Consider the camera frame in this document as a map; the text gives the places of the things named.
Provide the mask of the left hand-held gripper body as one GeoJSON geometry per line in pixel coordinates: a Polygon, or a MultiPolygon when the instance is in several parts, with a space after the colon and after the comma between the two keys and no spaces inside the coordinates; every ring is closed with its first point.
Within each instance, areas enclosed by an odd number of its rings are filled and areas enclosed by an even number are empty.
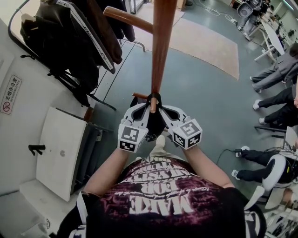
{"type": "Polygon", "coordinates": [[[136,153],[149,130],[123,119],[118,129],[118,149],[136,153]]]}

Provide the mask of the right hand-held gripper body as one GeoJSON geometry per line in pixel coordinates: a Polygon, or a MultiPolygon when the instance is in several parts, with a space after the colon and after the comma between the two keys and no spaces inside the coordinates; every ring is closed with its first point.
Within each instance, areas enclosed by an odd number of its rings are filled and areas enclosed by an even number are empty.
{"type": "Polygon", "coordinates": [[[201,142],[202,128],[196,119],[191,119],[173,129],[174,143],[183,149],[190,149],[201,142]]]}

